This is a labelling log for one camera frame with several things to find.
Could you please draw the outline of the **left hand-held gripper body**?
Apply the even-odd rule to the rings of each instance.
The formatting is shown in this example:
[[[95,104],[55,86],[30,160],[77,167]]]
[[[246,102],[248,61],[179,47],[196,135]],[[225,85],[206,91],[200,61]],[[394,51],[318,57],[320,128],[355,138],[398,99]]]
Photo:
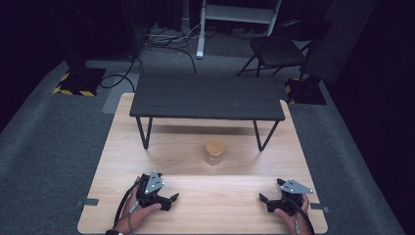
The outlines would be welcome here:
[[[160,189],[164,186],[161,174],[153,170],[150,174],[143,173],[138,181],[136,199],[142,208],[153,204],[170,204],[169,198],[159,195]]]

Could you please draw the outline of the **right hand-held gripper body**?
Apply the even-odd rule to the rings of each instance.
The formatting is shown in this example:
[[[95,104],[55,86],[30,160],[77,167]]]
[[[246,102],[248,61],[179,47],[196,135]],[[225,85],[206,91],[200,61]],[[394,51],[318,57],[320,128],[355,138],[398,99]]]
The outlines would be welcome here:
[[[277,179],[277,184],[281,189],[281,199],[271,201],[277,209],[284,211],[287,215],[294,215],[302,205],[301,196],[303,194],[312,194],[313,190],[296,182],[294,179],[288,181],[281,178]]]

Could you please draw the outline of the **glass jar with wooden lid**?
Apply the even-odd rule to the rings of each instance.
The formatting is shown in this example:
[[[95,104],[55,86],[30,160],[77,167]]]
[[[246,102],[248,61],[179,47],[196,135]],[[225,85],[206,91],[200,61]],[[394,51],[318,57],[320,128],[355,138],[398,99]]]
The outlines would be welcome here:
[[[206,162],[209,165],[218,165],[225,151],[225,143],[221,139],[210,139],[206,142]]]

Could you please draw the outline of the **black shelf with metal legs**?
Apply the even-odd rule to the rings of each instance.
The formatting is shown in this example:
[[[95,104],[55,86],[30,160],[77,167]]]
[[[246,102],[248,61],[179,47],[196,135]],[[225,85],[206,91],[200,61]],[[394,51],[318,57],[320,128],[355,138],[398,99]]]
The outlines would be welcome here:
[[[285,120],[277,89],[270,79],[195,74],[147,73],[139,77],[130,113],[136,118],[142,145],[149,147],[151,121],[142,118]]]

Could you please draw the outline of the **person's left hand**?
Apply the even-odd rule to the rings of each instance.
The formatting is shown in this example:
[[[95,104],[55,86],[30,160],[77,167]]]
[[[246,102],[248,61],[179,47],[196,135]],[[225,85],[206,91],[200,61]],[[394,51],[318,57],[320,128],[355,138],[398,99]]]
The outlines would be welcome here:
[[[145,208],[137,206],[133,212],[130,212],[130,210],[135,206],[137,190],[138,186],[135,186],[126,199],[125,205],[121,211],[120,219],[113,227],[115,235],[130,235],[142,225],[144,220],[150,214],[161,208],[161,204],[152,204]]]

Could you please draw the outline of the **person's right hand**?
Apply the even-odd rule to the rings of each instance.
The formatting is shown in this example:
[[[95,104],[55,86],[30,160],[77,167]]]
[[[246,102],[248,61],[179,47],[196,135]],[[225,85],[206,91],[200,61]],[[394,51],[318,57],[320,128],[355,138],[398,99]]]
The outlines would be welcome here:
[[[303,217],[304,215],[308,216],[309,200],[305,194],[301,196],[301,199],[301,211],[295,215],[289,216],[280,209],[275,209],[274,213],[284,222],[291,235],[313,235],[308,218]]]

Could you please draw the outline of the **grey tape strip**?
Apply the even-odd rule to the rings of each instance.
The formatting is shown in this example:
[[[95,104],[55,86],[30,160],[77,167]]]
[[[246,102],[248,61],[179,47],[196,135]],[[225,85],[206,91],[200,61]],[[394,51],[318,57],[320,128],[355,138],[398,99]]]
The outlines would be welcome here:
[[[323,211],[324,213],[329,213],[329,212],[330,212],[330,209],[329,209],[329,207],[328,207],[328,206],[324,206],[324,205],[321,205],[321,204],[317,204],[317,203],[310,203],[310,207],[311,207],[313,210],[321,210],[321,211]]]
[[[81,199],[76,202],[76,206],[82,208],[84,206],[97,206],[99,203],[98,199]]]

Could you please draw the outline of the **black striped stand base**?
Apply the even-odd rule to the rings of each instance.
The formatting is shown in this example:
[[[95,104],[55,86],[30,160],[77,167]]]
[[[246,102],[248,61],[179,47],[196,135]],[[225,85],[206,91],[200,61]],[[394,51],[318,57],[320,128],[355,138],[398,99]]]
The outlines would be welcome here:
[[[98,86],[106,70],[88,68],[77,52],[67,53],[66,63],[69,69],[65,72],[53,93],[86,97],[96,96]]]
[[[326,100],[320,90],[321,79],[309,76],[307,79],[288,78],[285,90],[290,104],[326,105]]]

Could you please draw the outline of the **black folding chair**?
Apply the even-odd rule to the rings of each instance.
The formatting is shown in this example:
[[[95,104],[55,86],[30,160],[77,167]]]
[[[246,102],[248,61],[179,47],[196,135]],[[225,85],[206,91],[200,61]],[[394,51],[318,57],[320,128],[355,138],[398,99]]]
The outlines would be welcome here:
[[[299,67],[303,77],[311,51],[310,46],[323,40],[332,22],[329,20],[291,20],[280,23],[269,36],[254,37],[250,40],[253,55],[238,72],[255,71],[255,76],[263,70]]]

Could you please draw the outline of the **grey curtain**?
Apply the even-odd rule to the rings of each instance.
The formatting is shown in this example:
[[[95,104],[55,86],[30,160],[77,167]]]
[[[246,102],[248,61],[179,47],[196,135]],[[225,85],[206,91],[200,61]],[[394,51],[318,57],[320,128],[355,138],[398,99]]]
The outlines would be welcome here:
[[[334,83],[366,26],[378,0],[333,0],[325,17],[332,23],[323,40],[310,48],[306,72]]]

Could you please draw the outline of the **white metal desk frame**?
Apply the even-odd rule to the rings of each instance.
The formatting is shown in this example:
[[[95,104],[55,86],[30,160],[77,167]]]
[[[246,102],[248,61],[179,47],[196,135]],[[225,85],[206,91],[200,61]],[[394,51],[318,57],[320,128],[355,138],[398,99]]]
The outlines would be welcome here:
[[[204,57],[206,40],[206,20],[266,24],[266,34],[270,35],[276,23],[282,0],[276,0],[272,9],[258,9],[236,6],[211,5],[203,0],[200,19],[200,34],[196,58],[201,60]]]

